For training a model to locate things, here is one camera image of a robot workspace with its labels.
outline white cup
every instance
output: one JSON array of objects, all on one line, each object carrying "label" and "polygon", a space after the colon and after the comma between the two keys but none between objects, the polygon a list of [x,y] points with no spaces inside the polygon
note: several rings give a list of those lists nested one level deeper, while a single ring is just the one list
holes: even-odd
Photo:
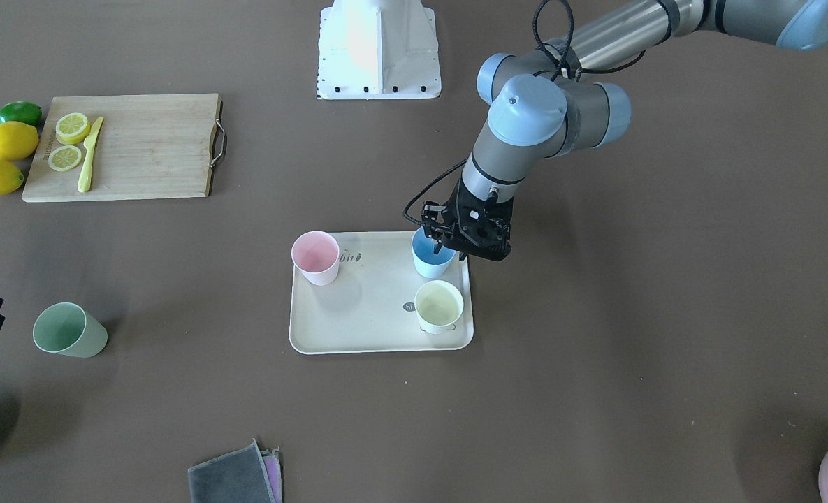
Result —
[{"label": "white cup", "polygon": [[411,253],[414,255],[414,267],[420,276],[434,279],[442,276],[442,273],[454,261],[458,252],[446,246],[442,246],[439,254],[433,253],[435,241],[427,238],[423,227],[417,229],[411,237]]},{"label": "white cup", "polygon": [[290,255],[305,278],[317,286],[333,283],[340,273],[340,243],[328,233],[310,231],[298,236]]},{"label": "white cup", "polygon": [[38,349],[88,358],[100,353],[109,337],[106,328],[79,305],[60,302],[41,313],[31,329]]},{"label": "white cup", "polygon": [[436,279],[416,291],[414,311],[420,328],[430,334],[440,334],[464,313],[464,297],[453,284]]}]

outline lemon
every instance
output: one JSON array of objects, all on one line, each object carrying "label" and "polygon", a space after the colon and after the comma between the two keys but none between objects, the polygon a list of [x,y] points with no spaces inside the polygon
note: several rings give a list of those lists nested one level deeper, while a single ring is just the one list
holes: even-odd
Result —
[{"label": "lemon", "polygon": [[20,123],[28,125],[38,125],[41,121],[41,107],[31,101],[8,103],[0,111],[0,124],[7,121],[20,121]]},{"label": "lemon", "polygon": [[47,157],[47,166],[54,171],[68,171],[81,162],[81,150],[74,145],[65,145],[53,150]]},{"label": "lemon", "polygon": [[75,112],[63,115],[57,121],[57,140],[63,145],[75,145],[84,140],[88,133],[91,133],[91,123],[85,114]]},{"label": "lemon", "polygon": [[0,195],[10,194],[22,186],[24,176],[14,163],[0,159]]},{"label": "lemon", "polygon": [[0,159],[17,161],[31,156],[38,147],[38,130],[17,121],[0,124]]}]

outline cup rim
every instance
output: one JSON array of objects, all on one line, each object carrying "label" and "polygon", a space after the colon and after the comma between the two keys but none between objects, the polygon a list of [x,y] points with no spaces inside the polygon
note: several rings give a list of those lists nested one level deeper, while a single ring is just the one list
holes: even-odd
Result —
[{"label": "cup rim", "polygon": [[[38,321],[40,321],[40,319],[44,316],[44,313],[46,313],[47,311],[50,311],[50,309],[53,309],[56,306],[62,306],[62,305],[70,305],[70,306],[73,306],[75,308],[78,308],[78,311],[81,311],[82,318],[85,319],[84,328],[81,329],[81,334],[79,334],[78,337],[75,338],[75,341],[72,344],[69,344],[69,346],[64,347],[62,349],[58,349],[56,351],[51,351],[49,349],[44,349],[43,347],[41,347],[40,344],[38,344],[38,338],[37,338]],[[77,305],[74,302],[57,302],[57,303],[55,303],[55,305],[47,306],[47,309],[44,309],[44,311],[42,311],[41,314],[38,315],[38,318],[34,319],[34,325],[31,326],[31,340],[34,341],[34,346],[36,346],[38,349],[40,349],[42,351],[45,351],[46,353],[58,354],[58,353],[63,353],[63,351],[68,350],[70,347],[74,347],[75,344],[78,344],[78,340],[80,340],[82,335],[85,334],[85,331],[87,331],[87,312],[85,312],[85,309],[82,308],[80,305]]]}]

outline lemon slice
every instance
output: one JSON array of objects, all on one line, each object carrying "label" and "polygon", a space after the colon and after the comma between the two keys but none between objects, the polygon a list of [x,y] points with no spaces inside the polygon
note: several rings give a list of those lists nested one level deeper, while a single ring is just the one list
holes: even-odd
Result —
[{"label": "lemon slice", "polygon": [[75,112],[63,115],[57,121],[57,140],[63,145],[75,145],[84,140],[88,133],[91,133],[91,123],[85,114]]},{"label": "lemon slice", "polygon": [[81,150],[72,145],[59,147],[47,157],[47,166],[54,171],[68,171],[81,162]]}]

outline cloth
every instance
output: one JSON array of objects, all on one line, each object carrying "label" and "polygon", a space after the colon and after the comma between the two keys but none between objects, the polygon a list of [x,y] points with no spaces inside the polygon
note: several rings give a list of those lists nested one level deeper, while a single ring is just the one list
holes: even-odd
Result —
[{"label": "cloth", "polygon": [[253,442],[187,470],[192,503],[282,503],[279,449]]}]

